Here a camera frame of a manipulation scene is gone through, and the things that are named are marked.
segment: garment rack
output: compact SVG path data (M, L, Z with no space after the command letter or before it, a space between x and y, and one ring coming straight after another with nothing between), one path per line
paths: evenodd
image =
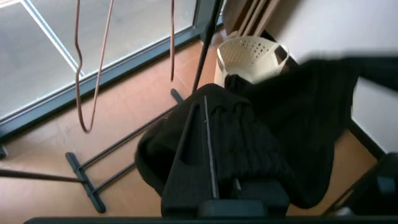
M215 4L213 6L213 10L211 12L211 17L210 20L207 23L205 32L203 35L201 35L202 41L203 41L203 47L201 50L200 54L200 59L198 63L198 68L197 68L197 73L195 75L195 81L193 83L192 87L192 93L194 93L199 84L201 72L203 70L203 66L205 64L205 59L207 55L208 48L211 43L211 38L213 37L215 30L216 30L216 23L218 20L218 15L220 14L221 7L223 0L215 0ZM178 93L177 90L171 89L171 95L177 102L177 104L180 104L183 102L183 98L181 95ZM67 152L65 154L65 157L67 158L67 161L71 165L73 172L76 174L77 178L72 178L72 177L62 177L62 176L57 176L57 175L47 175L47 174L36 174L36 173L31 173L31 172L21 172L21 171L14 171L14 170L6 170L6 169L0 169L0 177L12 177L12 178L23 178L23 179L36 179L36 180L55 180L55 181L62 181L62 182L76 182L76 183L81 183L83 185L84 190L87 193L87 196L90 198L91 202L93 203L95 209L99 213L104 213L106 211L105 204L100 198L100 192L104 190L105 188L109 187L112 183L114 183L117 179L122 177L123 175L127 174L127 172L133 170L135 168L135 163L132 162L128 166L126 166L124 169L119 171L118 173L114 174L112 177L110 177L108 180L105 180L102 184L99 184L99 186L94 187L94 185L91 183L90 179L86 175L85 170L89 168L89 166L93 165L95 162L98 162L100 159L103 159L106 157L109 153L113 152L115 149L118 147L122 146L125 144L127 141L131 140L132 138L136 137L139 133L145 131L149 126L153 125L156 123L158 120L164 118L167 116L175 106L167 109L160 115L156 116L152 120L148 121L146 124L142 125L138 129L134 130L132 133L128 134L124 138L120 139L118 142L114 143L110 147L106 148L102 152L98 153L88 161L80 164L78 159L76 158L76 155L73 152Z

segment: clothes hanger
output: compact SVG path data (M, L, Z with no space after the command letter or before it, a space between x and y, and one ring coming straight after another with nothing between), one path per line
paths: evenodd
M81 111L79 74L80 74L81 67L83 66L83 59L81 56L81 51L80 51L80 47L79 47L79 43L78 43L80 0L76 0L75 48L76 48L76 51L77 51L77 54L79 57L79 64L78 64L78 68L76 69L76 74L75 74L76 106L77 106L77 113L78 113L78 117L79 117L80 126L86 134L90 133L91 130L93 129L95 109L96 109L96 103L97 103L97 98L98 98L98 90L100 88L100 76L101 76L101 72L102 72L102 64L103 64L104 54L105 54L106 39L108 38L109 22L111 20L113 1L114 0L111 0L110 6L109 6L109 11L108 11L108 18L106 20L103 44L102 44L102 48L101 48L101 56L100 56L100 60L99 60L97 81L96 81L95 91L94 91L93 110L91 113L90 125L87 128L85 125L84 119L83 119L83 113ZM170 68L171 68L170 74L171 74L171 81L173 81L173 79L174 79L174 0L171 0L171 24L172 24L172 26L171 26L171 34L170 34Z

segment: laundry basket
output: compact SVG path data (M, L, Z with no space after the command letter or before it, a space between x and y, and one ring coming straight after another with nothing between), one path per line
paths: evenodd
M217 50L214 83L224 87L224 80L228 74L238 74L251 83L278 75L289 57L288 53L286 58L278 63L275 54L278 47L279 44L262 37L245 36L227 40Z

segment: wall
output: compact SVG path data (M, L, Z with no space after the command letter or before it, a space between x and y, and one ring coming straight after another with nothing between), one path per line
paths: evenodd
M398 1L284 0L266 27L299 63L309 55L398 52ZM358 81L353 119L386 152L398 152L398 93Z

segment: black fabric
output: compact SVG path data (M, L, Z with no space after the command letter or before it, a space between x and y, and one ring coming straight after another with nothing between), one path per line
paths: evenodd
M281 182L292 203L310 208L328 188L334 143L351 121L358 77L377 80L380 72L384 82L396 83L397 65L356 57L310 60L257 85L233 75L226 79L227 90L204 86L144 135L136 154L137 168L143 179L162 195L190 105L203 95L222 105L228 95L229 102L245 103L231 103L229 109L220 110L223 112L211 111L219 181L230 181L236 175L248 180L271 176ZM236 152L234 157L229 157L230 151ZM251 157L248 152L254 151L256 156L252 158L266 162L247 163ZM256 171L253 175L245 167L265 172ZM180 178L184 185L186 178Z

